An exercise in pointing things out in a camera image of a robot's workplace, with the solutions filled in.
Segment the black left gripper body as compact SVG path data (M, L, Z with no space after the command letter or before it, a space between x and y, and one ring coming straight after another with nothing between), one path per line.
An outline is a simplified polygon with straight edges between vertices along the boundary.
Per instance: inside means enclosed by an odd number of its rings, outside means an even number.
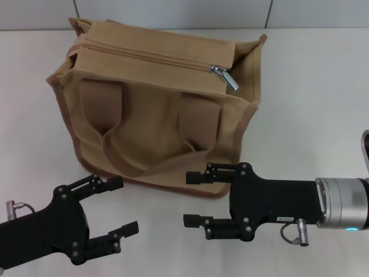
M86 262L89 229L78 196L67 189L54 191L43 210L1 223L1 268L65 254L74 265Z

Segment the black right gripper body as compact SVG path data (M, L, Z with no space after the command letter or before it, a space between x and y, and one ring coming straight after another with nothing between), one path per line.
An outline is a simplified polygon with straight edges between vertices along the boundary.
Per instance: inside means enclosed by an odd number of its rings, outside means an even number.
M250 242L265 223L287 223L292 218L292 223L304 219L315 225L321 217L314 181L264 179L249 163L239 163L234 170L229 191L232 239Z

